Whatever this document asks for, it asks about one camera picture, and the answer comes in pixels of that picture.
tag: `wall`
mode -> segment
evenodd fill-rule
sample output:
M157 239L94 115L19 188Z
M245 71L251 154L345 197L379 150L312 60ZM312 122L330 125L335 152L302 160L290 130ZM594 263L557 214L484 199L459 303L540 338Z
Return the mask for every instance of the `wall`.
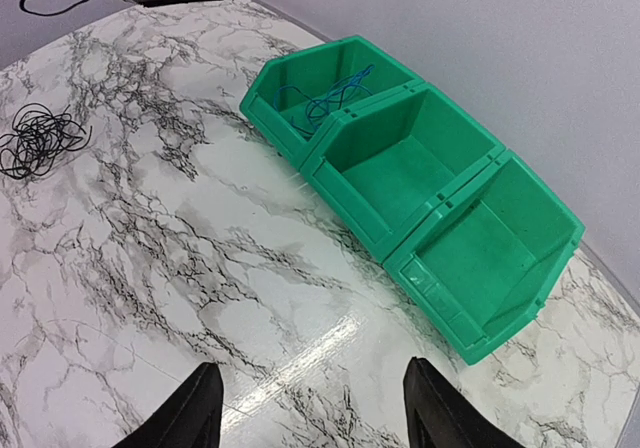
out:
M359 33L515 149L640 298L640 0L264 0Z
M30 0L34 11L59 11L78 0ZM0 0L0 69L81 26L128 6L123 0L91 0L69 13L41 18L22 13L19 0Z

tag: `gray marble vein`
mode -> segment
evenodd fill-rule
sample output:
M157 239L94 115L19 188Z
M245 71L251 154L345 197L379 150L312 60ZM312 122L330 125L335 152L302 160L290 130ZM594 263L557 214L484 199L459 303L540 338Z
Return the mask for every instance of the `gray marble vein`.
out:
M640 323L584 254L468 367L239 113L317 43L248 0L132 8L0 72L5 129L36 101L93 127L0 180L0 446L112 446L211 360L223 446L406 447L412 356L526 446L615 445Z

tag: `white marble surface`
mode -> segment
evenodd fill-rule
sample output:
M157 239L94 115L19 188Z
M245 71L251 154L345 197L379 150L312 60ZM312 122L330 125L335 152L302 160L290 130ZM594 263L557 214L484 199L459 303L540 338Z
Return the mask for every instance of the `white marble surface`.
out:
M94 132L0 181L0 446L111 446L215 360L224 447L406 447L411 356L526 446L615 445L640 324L583 254L467 367L238 114L267 59L316 43L247 0L134 8L0 72L4 129L38 101Z

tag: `empty green bin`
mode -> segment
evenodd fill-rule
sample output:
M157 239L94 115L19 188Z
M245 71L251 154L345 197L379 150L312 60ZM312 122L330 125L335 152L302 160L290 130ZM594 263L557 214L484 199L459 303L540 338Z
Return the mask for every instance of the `empty green bin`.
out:
M380 262L505 149L426 83L332 118L300 171Z
M290 86L311 98L320 98L336 82L371 65L371 73L362 81L371 95L365 90L353 91L342 108L362 108L424 83L375 45L354 36L267 62L242 100L240 111L299 169L330 130L331 120L325 120L313 136L303 135L300 130L314 132L305 115L309 100L295 89L279 90ZM292 120L298 129L292 126Z
M384 266L473 364L536 318L583 233L575 215L506 152Z

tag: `black wire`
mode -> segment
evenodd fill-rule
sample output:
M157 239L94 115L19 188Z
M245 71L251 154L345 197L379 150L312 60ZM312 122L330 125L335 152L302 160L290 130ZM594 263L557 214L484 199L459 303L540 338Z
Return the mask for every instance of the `black wire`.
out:
M31 11L29 8L27 8L27 1L29 0L20 0L20 9L22 11L24 11L25 13L29 13L30 15L36 15L36 16L58 16L58 15L63 15L64 13L67 13L68 11L73 10L76 6L80 6L83 3L86 3L89 0L80 0L77 3L74 3L73 5L69 6L68 8L65 8L62 11L56 11L55 13L38 13L36 11Z
M14 180L44 176L59 155L85 148L93 130L87 133L67 109L54 115L40 103L20 108L13 118L13 132L0 136L0 173Z

